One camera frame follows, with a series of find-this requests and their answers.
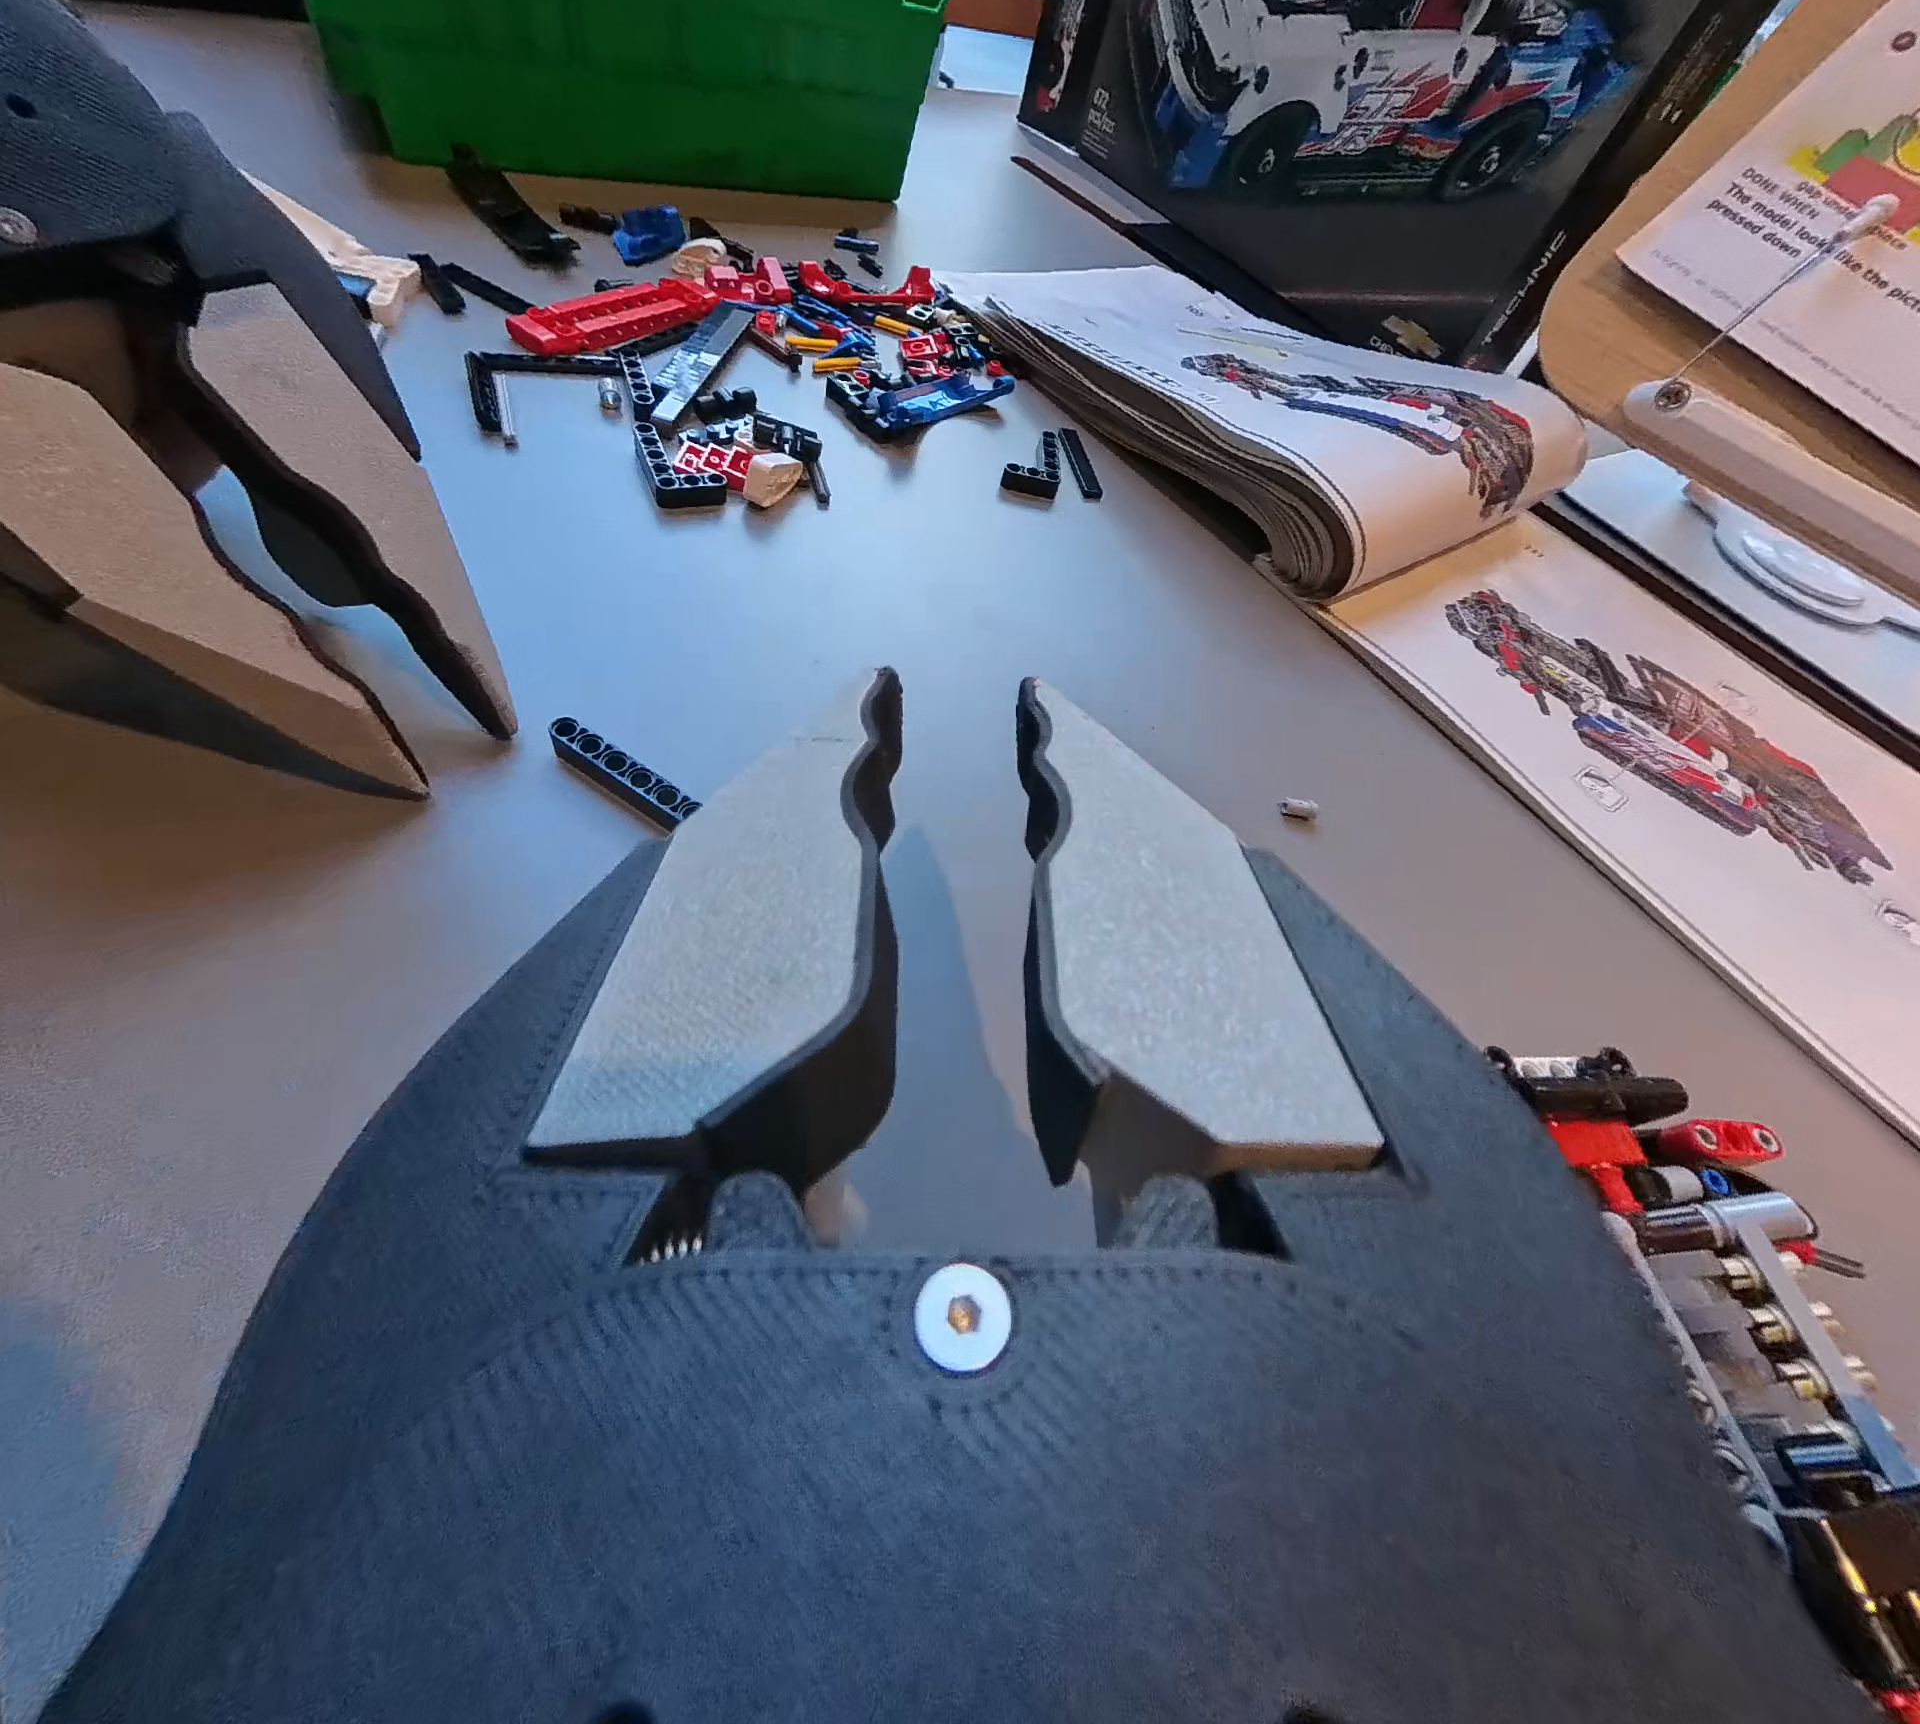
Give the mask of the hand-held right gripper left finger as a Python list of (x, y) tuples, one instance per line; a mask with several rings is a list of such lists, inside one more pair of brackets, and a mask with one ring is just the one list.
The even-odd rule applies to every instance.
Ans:
[(828, 1183), (889, 1110), (891, 666), (848, 682), (664, 847), (533, 1117), (530, 1162)]

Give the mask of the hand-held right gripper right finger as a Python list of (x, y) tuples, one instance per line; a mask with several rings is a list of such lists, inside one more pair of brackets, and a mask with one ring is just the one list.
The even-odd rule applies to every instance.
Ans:
[(1154, 1181), (1377, 1167), (1377, 1114), (1235, 832), (1039, 678), (1015, 750), (1028, 1112), (1119, 1228)]

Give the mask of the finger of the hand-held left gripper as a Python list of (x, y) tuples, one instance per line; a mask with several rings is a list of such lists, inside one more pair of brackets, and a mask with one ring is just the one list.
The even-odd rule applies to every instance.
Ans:
[(421, 463), (274, 282), (204, 296), (179, 335), (179, 416), (238, 478), (302, 590), (382, 613), (484, 733), (515, 734), (505, 668)]
[(84, 388), (3, 366), (3, 681), (45, 705), (385, 800), (425, 777), (369, 694), (210, 543)]

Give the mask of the long black toy beam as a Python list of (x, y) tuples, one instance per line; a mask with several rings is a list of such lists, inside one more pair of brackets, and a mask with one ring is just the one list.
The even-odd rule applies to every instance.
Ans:
[(668, 777), (573, 718), (553, 718), (547, 742), (555, 761), (660, 832), (674, 832), (704, 806)]

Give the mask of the pile of toy building pieces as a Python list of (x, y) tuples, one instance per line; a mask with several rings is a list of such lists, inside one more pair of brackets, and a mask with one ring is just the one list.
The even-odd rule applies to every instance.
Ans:
[(788, 398), (817, 388), (829, 415), (882, 449), (1013, 394), (1013, 371), (981, 322), (924, 267), (889, 282), (879, 244), (856, 229), (834, 232), (825, 256), (780, 256), (674, 204), (564, 203), (542, 215), (468, 146), (454, 150), (446, 181), (505, 252), (549, 281), (564, 282), (584, 256), (581, 232), (628, 271), (581, 296), (536, 301), (430, 250), (399, 262), (402, 289), (443, 318), (486, 306), (499, 321), (499, 340), (463, 359), (479, 435), (515, 445), (513, 378), (585, 378), (601, 415), (628, 421), (658, 513), (732, 503), (775, 513), (795, 495), (828, 511), (819, 428), (739, 380), (742, 355), (773, 368)]

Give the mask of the large green plastic bin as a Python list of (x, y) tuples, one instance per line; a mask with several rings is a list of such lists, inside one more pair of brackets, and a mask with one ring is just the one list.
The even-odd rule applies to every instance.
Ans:
[(395, 158), (888, 203), (947, 0), (304, 0)]

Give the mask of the black angled toy beam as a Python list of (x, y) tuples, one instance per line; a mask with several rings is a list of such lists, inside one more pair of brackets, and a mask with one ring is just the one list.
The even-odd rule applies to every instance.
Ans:
[(1086, 504), (1104, 498), (1087, 447), (1072, 426), (1042, 430), (1029, 458), (1007, 461), (997, 478), (1001, 497), (1035, 506), (1052, 506), (1067, 484)]

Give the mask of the open instruction booklet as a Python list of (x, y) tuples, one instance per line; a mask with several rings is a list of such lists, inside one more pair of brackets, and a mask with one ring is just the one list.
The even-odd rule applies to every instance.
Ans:
[(1058, 406), (1233, 509), (1272, 585), (1915, 1136), (1915, 773), (1539, 514), (1588, 463), (1558, 396), (1158, 267), (935, 282)]

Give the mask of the partly built toy car model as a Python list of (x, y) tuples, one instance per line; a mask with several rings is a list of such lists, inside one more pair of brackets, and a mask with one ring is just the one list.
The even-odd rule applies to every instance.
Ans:
[(1592, 1195), (1686, 1381), (1745, 1523), (1788, 1571), (1885, 1721), (1917, 1718), (1917, 1467), (1805, 1279), (1859, 1281), (1809, 1210), (1763, 1181), (1783, 1146), (1691, 1112), (1683, 1084), (1617, 1049), (1519, 1056), (1492, 1074)]

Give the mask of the white stand base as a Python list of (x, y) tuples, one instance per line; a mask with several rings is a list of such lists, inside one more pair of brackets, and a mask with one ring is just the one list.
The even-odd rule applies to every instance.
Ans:
[(1668, 465), (1736, 575), (1847, 633), (1917, 637), (1915, 511), (1680, 378), (1626, 392), (1620, 415)]

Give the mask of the printed instruction sheet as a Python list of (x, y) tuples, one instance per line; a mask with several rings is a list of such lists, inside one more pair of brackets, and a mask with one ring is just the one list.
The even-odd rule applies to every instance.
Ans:
[(1874, 11), (1615, 254), (1915, 463), (1917, 0)]

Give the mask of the toy car set box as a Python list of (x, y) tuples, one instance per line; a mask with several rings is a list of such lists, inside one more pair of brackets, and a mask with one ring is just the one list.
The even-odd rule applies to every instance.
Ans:
[(1501, 368), (1777, 2), (1046, 0), (1019, 125), (1248, 309)]

